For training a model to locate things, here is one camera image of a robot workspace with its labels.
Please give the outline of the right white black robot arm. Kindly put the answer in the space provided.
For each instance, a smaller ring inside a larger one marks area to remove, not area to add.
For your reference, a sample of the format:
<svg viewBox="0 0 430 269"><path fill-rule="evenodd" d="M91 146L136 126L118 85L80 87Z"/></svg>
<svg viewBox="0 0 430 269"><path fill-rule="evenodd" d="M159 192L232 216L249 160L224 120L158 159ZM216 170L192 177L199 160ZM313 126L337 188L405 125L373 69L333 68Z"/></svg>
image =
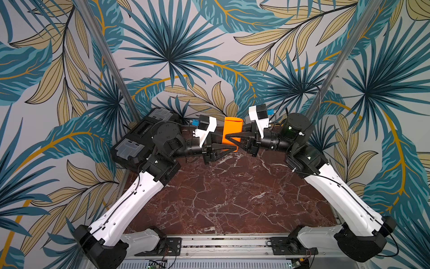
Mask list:
<svg viewBox="0 0 430 269"><path fill-rule="evenodd" d="M327 158L307 143L315 127L303 114L292 113L277 132L269 129L269 118L253 115L250 124L225 120L224 138L256 156L260 149L283 152L292 172L313 186L340 215L342 224L312 228L298 226L289 236L290 251L328 248L343 252L357 262L382 257L387 237L397 226L366 204L330 165Z"/></svg>

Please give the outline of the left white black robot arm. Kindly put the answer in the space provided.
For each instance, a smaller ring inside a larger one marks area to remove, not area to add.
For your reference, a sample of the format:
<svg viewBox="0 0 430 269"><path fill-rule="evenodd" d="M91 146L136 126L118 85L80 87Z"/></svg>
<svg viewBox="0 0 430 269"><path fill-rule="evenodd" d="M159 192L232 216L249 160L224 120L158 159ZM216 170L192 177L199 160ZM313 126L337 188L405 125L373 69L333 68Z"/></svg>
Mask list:
<svg viewBox="0 0 430 269"><path fill-rule="evenodd" d="M116 269L135 254L164 255L168 251L166 235L156 227L129 235L124 232L150 199L174 178L181 167L177 158L201 155L209 163L236 151L235 145L222 142L216 127L214 118L209 123L200 121L192 138L185 139L175 122L162 121L153 126L150 138L155 146L139 167L137 179L111 209L91 225L80 225L73 232L77 245L97 269Z"/></svg>

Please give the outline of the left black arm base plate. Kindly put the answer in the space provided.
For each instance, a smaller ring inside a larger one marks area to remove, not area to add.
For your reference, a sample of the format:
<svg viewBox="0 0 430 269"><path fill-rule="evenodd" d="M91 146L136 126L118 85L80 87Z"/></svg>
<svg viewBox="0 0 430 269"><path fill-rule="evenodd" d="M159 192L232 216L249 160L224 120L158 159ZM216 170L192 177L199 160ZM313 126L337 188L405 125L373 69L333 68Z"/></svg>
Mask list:
<svg viewBox="0 0 430 269"><path fill-rule="evenodd" d="M140 252L135 257L179 256L181 254L182 238L167 237L152 251Z"/></svg>

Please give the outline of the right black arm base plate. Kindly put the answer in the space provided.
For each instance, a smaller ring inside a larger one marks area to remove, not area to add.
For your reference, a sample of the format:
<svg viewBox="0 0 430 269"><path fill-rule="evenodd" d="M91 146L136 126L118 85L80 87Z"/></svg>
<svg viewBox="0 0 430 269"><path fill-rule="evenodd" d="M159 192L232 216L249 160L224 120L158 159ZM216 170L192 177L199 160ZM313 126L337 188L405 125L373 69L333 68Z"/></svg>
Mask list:
<svg viewBox="0 0 430 269"><path fill-rule="evenodd" d="M265 245L272 249L275 256L299 255L308 257L318 254L317 248L306 248L296 238L271 237L265 242Z"/></svg>

